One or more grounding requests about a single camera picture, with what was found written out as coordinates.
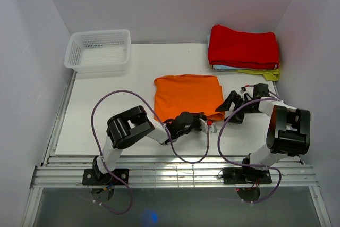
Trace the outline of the orange trousers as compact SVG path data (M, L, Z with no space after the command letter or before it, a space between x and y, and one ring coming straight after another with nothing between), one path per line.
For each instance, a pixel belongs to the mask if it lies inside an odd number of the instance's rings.
M222 121L224 112L215 109L224 102L223 90L213 75L166 75L154 80L154 111L162 122L182 112L203 113L208 119Z

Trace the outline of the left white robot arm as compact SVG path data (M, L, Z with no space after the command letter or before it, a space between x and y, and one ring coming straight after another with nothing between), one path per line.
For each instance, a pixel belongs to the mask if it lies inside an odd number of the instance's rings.
M142 106L115 115L107 121L105 145L93 161L94 177L101 184L109 183L122 151L144 137L167 146L192 131L210 135L215 132L211 125L212 122L204 114L190 112L182 112L176 118L160 124L151 120Z

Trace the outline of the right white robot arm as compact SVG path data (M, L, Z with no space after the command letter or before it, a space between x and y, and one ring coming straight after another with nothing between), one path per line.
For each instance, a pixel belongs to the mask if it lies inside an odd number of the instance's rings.
M265 113L270 117L265 144L254 153L249 153L241 164L222 169L220 176L224 184L271 184L269 168L278 161L304 155L310 147L310 118L308 110L285 104L269 90L267 84L252 86L249 95L243 86L241 92L231 91L224 102L216 108L226 112L234 109L225 121L241 124L247 113Z

